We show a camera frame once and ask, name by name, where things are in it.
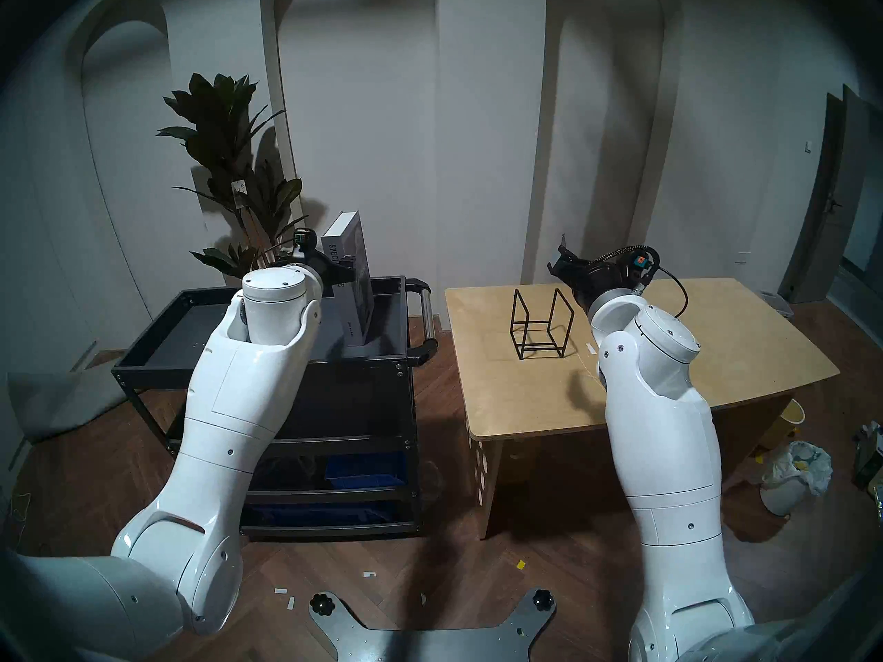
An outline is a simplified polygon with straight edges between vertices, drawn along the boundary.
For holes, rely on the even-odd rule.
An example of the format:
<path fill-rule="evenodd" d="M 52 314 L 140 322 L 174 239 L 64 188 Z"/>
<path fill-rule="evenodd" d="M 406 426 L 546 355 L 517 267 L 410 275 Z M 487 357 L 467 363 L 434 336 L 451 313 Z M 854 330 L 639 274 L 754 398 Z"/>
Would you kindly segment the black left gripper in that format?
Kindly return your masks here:
<path fill-rule="evenodd" d="M 278 252 L 272 262 L 268 262 L 268 267 L 287 267 L 291 265 L 309 268 L 315 274 L 323 274 L 323 285 L 325 287 L 333 287 L 340 284 L 349 284 L 356 282 L 356 260 L 353 257 L 343 257 L 334 261 L 320 250 L 312 249 L 302 251 L 300 248 L 294 248 L 291 252 Z"/>

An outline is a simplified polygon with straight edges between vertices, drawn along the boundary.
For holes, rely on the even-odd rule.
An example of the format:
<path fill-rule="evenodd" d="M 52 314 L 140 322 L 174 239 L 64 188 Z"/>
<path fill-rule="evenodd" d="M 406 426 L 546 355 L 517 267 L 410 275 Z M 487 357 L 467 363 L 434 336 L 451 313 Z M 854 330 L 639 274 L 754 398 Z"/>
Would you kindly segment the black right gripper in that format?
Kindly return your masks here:
<path fill-rule="evenodd" d="M 576 292 L 577 302 L 583 309 L 590 307 L 611 290 L 627 290 L 631 293 L 631 273 L 625 257 L 592 262 L 579 258 L 566 246 L 562 235 L 557 248 L 558 260 L 548 263 L 549 273 Z"/>

